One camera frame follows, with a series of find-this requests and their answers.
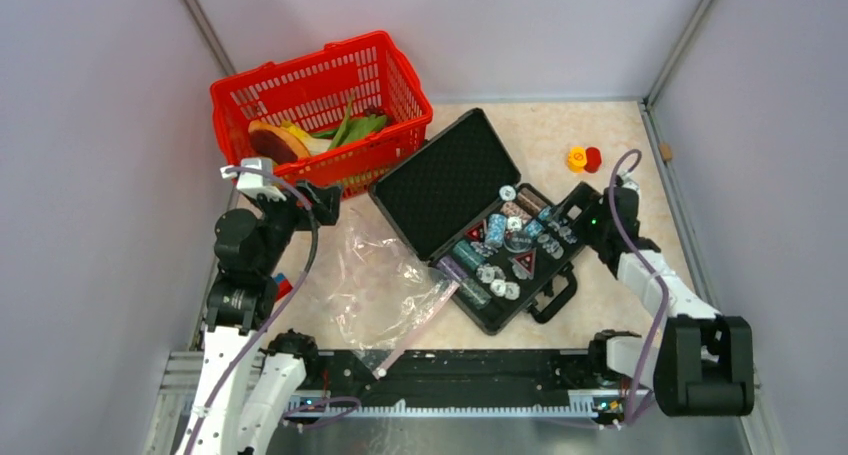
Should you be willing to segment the clear zip top bag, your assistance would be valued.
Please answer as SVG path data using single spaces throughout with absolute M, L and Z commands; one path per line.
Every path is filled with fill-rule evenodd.
M 313 272 L 322 308 L 343 347 L 376 378 L 420 338 L 459 282 L 419 260 L 378 214 L 345 211 L 327 242 Z

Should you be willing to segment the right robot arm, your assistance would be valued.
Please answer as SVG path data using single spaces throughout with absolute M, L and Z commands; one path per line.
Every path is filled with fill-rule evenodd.
M 753 333 L 741 316 L 705 302 L 639 233 L 633 185 L 597 191 L 585 182 L 559 204 L 576 241 L 592 249 L 615 280 L 658 317 L 658 343 L 605 329 L 589 344 L 586 372 L 600 387 L 623 377 L 652 391 L 670 417 L 743 417 L 755 406 Z

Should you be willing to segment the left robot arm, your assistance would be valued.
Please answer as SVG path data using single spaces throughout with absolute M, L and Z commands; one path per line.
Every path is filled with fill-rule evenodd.
M 273 272 L 297 231 L 315 235 L 339 217 L 343 188 L 300 181 L 284 194 L 240 179 L 250 208 L 215 225 L 218 273 L 206 303 L 203 359 L 180 454 L 263 454 L 291 396 L 319 379 L 315 339 L 293 330 L 262 339 L 282 309 Z

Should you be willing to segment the black poker chip case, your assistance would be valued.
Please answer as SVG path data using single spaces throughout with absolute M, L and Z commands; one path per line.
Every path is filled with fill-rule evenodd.
M 569 210 L 522 180 L 485 112 L 474 108 L 369 190 L 407 247 L 459 288 L 453 299 L 486 334 L 526 311 L 548 323 L 576 294 L 582 251 Z

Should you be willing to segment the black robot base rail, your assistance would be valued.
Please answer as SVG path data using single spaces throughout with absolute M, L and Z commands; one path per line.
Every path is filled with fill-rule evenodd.
M 624 384 L 593 372 L 584 349 L 413 350 L 384 376 L 350 351 L 323 352 L 319 370 L 292 398 L 311 407 L 334 399 L 336 414 L 358 399 L 360 417 L 594 417 L 623 410 Z

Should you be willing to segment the red plastic shopping basket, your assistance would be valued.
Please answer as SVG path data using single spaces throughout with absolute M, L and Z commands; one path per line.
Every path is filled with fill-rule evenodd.
M 256 154 L 248 138 L 255 120 L 288 121 L 313 133 L 337 128 L 347 110 L 381 110 L 391 122 L 381 131 L 275 169 L 289 182 L 341 183 L 347 198 L 366 192 L 418 150 L 433 119 L 416 71 L 382 30 L 223 78 L 211 85 L 210 96 L 218 146 L 234 165 Z

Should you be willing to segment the orange toy steak slice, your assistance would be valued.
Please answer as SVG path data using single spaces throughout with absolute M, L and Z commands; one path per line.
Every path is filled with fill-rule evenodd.
M 260 120 L 248 126 L 252 149 L 260 156 L 270 158 L 277 165 L 286 165 L 308 159 L 311 154 L 306 145 L 288 130 Z

